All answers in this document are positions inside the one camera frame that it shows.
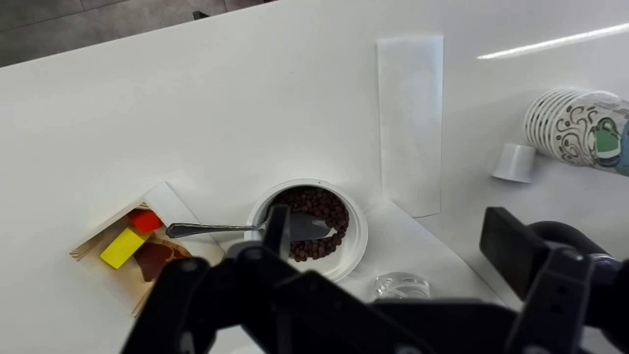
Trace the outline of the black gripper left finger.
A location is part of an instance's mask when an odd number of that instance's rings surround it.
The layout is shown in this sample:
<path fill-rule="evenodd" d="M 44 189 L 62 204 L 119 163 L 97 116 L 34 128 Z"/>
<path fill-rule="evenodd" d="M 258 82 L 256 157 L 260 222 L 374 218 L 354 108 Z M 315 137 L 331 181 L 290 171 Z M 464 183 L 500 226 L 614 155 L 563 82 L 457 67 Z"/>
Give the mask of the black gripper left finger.
<path fill-rule="evenodd" d="M 262 261 L 268 257 L 286 259 L 292 250 L 290 216 L 292 210 L 288 206 L 272 206 L 268 218 L 264 220 L 268 222 L 268 230 L 252 232 L 252 238 L 236 242 L 229 248 L 227 257 L 242 261 Z"/>

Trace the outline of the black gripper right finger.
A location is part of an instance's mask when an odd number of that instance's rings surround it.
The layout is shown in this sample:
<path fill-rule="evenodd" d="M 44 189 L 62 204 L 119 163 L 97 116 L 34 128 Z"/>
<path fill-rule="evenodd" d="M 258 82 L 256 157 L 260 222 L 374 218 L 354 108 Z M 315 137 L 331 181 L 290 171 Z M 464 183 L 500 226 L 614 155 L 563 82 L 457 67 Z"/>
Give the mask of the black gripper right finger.
<path fill-rule="evenodd" d="M 480 250 L 520 299 L 549 255 L 545 240 L 504 206 L 486 208 Z"/>

